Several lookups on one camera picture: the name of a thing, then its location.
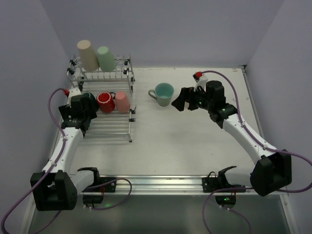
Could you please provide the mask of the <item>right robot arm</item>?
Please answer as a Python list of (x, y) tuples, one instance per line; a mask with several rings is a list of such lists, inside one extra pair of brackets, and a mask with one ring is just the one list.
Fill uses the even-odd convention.
[(177, 110), (198, 108), (208, 111), (210, 119), (230, 134), (248, 153), (254, 167), (241, 170), (230, 166), (218, 172), (209, 180), (216, 189), (252, 187), (261, 196), (266, 196), (292, 182), (292, 160), (286, 153), (269, 151), (271, 147), (259, 134), (245, 130), (247, 123), (238, 110), (226, 102), (224, 87), (220, 81), (208, 81), (205, 86), (182, 88), (179, 96), (172, 102)]

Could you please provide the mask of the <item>sage green mug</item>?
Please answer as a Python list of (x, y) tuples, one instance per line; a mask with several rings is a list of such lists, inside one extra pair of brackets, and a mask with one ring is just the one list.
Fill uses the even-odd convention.
[(173, 94), (174, 88), (168, 83), (160, 83), (155, 89), (148, 91), (148, 95), (155, 99), (158, 105), (162, 107), (166, 107), (170, 104)]

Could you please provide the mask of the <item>dark green mug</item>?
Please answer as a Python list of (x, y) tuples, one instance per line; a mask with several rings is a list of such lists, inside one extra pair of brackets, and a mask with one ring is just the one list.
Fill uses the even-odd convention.
[(91, 100), (92, 106), (94, 110), (97, 112), (99, 110), (99, 105), (97, 103), (95, 96), (90, 92), (83, 92), (82, 95), (88, 97)]

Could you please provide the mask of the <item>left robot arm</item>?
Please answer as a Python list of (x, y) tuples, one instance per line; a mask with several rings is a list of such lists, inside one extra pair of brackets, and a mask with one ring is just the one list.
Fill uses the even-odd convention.
[(69, 176), (77, 148), (91, 120), (97, 117), (93, 102), (85, 95), (73, 96), (70, 104), (60, 106), (59, 111), (63, 117), (61, 137), (46, 166), (30, 178), (38, 211), (73, 210), (78, 195), (99, 183), (96, 167), (80, 168), (75, 175)]

